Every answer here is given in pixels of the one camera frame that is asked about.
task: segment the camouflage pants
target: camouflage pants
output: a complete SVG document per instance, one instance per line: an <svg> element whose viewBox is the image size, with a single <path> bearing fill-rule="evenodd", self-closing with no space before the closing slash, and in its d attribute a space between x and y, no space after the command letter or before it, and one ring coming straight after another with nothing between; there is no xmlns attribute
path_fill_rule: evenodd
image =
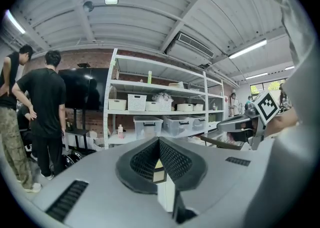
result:
<svg viewBox="0 0 320 228"><path fill-rule="evenodd" d="M0 133L5 158L16 179L21 181L23 188L31 189L33 185L31 169L20 136L15 110L0 107Z"/></svg>

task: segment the ceiling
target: ceiling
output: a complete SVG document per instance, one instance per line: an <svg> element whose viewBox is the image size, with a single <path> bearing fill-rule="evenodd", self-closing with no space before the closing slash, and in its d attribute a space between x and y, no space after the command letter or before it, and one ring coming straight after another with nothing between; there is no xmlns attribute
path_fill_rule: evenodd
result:
<svg viewBox="0 0 320 228"><path fill-rule="evenodd" d="M84 11L86 1L93 2L92 12ZM203 55L210 64L206 71L233 86L256 71L284 70L292 61L273 0L119 0L108 6L104 0L17 0L10 11L26 33L4 19L1 55L4 46L16 50L28 43L36 49L34 57L49 49L118 47L166 58L182 32L214 52L213 57L196 50L192 55ZM233 60L225 55L261 39L268 40L266 46ZM190 63L185 55L173 57Z"/></svg>

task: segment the hand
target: hand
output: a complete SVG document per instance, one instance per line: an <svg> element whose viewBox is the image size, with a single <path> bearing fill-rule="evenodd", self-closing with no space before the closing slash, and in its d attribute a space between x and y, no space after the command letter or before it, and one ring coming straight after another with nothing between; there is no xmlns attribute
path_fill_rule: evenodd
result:
<svg viewBox="0 0 320 228"><path fill-rule="evenodd" d="M30 113L30 116L31 116L31 120L34 120L34 119L37 118L37 114L36 114L36 112L34 111L34 106L33 106L33 105L31 105L31 106L29 107L29 113Z"/></svg>
<svg viewBox="0 0 320 228"><path fill-rule="evenodd" d="M7 84L3 84L0 88L0 97L2 97L4 94L7 94L9 96L10 93L10 87Z"/></svg>

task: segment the black t-shirt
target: black t-shirt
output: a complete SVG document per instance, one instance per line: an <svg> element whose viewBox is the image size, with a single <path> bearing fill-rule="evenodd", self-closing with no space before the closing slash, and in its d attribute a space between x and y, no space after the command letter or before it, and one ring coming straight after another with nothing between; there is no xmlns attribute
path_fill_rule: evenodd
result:
<svg viewBox="0 0 320 228"><path fill-rule="evenodd" d="M16 83L16 76L18 72L18 67L19 67L19 53L18 52L13 52L8 57L11 59L11 70L10 70L10 94L9 96L7 94L4 94L3 96L0 96L0 107L7 107L10 109L17 109L17 98L15 97L14 94L12 94L12 87ZM0 87L5 83L5 78L4 78L4 69L1 71L0 75Z"/></svg>
<svg viewBox="0 0 320 228"><path fill-rule="evenodd" d="M16 114L18 119L18 126L20 130L26 130L29 128L29 120L26 118L26 114L29 113L29 108L22 105Z"/></svg>
<svg viewBox="0 0 320 228"><path fill-rule="evenodd" d="M28 91L36 119L31 120L32 134L44 138L62 136L59 120L59 105L66 102L64 80L52 69L32 70L16 82L19 88Z"/></svg>

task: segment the bottle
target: bottle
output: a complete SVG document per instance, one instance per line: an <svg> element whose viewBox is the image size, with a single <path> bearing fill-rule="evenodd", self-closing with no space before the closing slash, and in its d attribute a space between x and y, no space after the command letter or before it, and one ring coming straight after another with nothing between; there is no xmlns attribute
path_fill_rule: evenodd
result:
<svg viewBox="0 0 320 228"><path fill-rule="evenodd" d="M120 139L124 139L124 128L122 127L122 125L120 124L118 127L118 138Z"/></svg>
<svg viewBox="0 0 320 228"><path fill-rule="evenodd" d="M148 72L148 84L151 84L152 71Z"/></svg>

